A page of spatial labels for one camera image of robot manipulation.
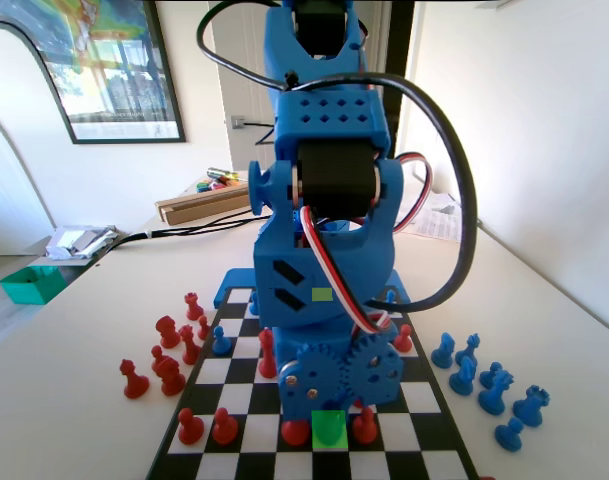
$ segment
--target chessboard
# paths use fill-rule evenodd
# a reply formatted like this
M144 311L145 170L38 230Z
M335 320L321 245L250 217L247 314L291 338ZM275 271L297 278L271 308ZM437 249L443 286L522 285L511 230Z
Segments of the chessboard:
M311 436L300 447L288 445L279 433L277 377L268 380L258 372L261 329L258 317L249 312L252 291L228 289L213 326L223 327L232 348L224 356L214 355L211 329L148 480L479 479L414 329L413 348L400 354L404 368L397 399L371 407L378 425L374 442L358 443L347 428L344 450L314 449ZM404 323L412 327L406 314L391 318L398 328ZM177 416L185 407L204 421L204 435L193 445L184 445L178 438ZM210 434L220 407L239 424L236 439L226 446L217 444ZM358 408L351 407L350 419L358 413Z

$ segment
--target black cable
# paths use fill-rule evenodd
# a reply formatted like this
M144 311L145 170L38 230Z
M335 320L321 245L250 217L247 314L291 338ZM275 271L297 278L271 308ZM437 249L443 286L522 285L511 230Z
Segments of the black cable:
M230 60L227 60L224 57L221 57L217 53L210 50L204 43L204 32L206 31L206 27L209 23L211 23L213 18L215 18L215 16L222 10L225 10L228 7L231 7L238 3L257 3L259 5L266 5L267 7L281 7L279 3L272 2L270 0L232 0L230 2L220 2L213 8L211 8L208 12L206 12L206 15L204 15L204 18L202 18L202 21L197 27L197 46L200 50L202 50L204 55L206 55L214 62L219 63L223 67L226 67L229 70L232 70L235 73L238 73L243 77L248 78L249 80L253 80L254 82L257 82L260 85L264 85L268 88L274 88L276 90L286 90L288 88L288 85L285 82L279 82L277 80L273 80L272 78L264 77L263 75L252 72L236 63L233 63Z
M397 75L375 72L338 74L295 86L292 90L309 91L340 84L382 85L384 87L397 88L424 112L444 142L453 165L453 170L455 171L462 206L462 238L457 264L453 269L453 273L442 288L423 300L405 304L390 304L377 300L366 302L366 305L369 307L392 312L419 312L436 307L448 300L462 285L471 269L475 254L475 243L477 240L477 198L473 174L468 165L464 148L453 125L433 99L421 88Z

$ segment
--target wire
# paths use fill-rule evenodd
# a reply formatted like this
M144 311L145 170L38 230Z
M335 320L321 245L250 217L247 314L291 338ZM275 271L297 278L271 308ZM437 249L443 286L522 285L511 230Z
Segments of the wire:
M206 15L204 15L204 18L202 18L202 21L200 22L199 26L197 27L197 34L196 34L197 46L204 53L204 55L206 55L208 58L210 58L214 62L219 63L223 67L226 67L229 70L232 70L235 73L248 78L249 80L253 80L254 82L259 83L260 85L264 85L265 87L268 87L268 88L274 88L276 90L288 89L288 85L286 84L286 82L279 82L277 80L273 80L272 78L268 78L268 77L265 77L258 73L252 72L251 70L248 70L248 69L238 65L237 63L231 62L230 60L227 60L226 58L219 56L217 53L215 53L214 51L209 49L206 46L206 44L204 43L204 32L206 31L206 27L208 26L209 23L211 23L213 18L215 18L215 16L217 14L219 14L221 11L227 9L228 7L236 5L238 3L256 3L259 5L266 5L267 7L280 7L281 6L279 3L272 2L270 0L233 0L230 2L220 2L217 5L215 5L213 8L211 8L208 12L206 12Z

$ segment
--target white wall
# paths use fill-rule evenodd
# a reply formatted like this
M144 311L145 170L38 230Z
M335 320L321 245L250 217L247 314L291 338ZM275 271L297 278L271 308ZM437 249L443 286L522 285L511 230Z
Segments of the white wall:
M409 78L460 135L485 227L609 324L609 0L475 6L419 2ZM435 133L406 113L400 148L455 193Z
M207 167L231 167L217 67L195 43L208 5L157 7L187 143L73 145L31 53L0 30L0 123L56 225L132 230L155 214L155 201L180 193Z

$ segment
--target white table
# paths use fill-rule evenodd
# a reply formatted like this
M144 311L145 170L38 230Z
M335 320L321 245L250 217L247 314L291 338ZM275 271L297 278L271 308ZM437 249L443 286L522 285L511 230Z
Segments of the white table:
M212 310L226 270L252 266L258 229L120 247L0 343L0 479L144 478L177 402L162 395L150 370L155 322L183 319L189 291ZM441 286L457 253L456 244L404 233L395 245L396 268L414 299ZM509 414L486 414L477 382L471 397L458 397L447 386L450 372L435 369L481 475L609 479L609 331L601 324L482 232L461 290L413 315L413 323L429 351L443 331L459 348L478 332L480 368L501 361L515 375L507 406L531 384L551 394L544 424L527 427L522 450L510 454L493 438ZM137 401L122 394L122 358L153 380ZM181 368L188 374L190 367Z

